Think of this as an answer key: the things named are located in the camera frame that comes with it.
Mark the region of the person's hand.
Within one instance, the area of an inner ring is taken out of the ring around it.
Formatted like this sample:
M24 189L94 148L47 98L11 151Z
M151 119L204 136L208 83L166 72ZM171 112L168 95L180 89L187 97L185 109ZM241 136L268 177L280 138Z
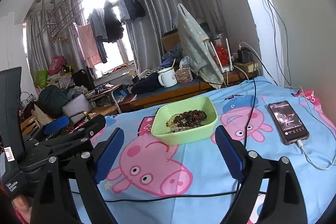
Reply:
M31 208L27 198L23 195L18 195L13 199L13 204L20 214L21 219L24 219L26 223L31 221Z

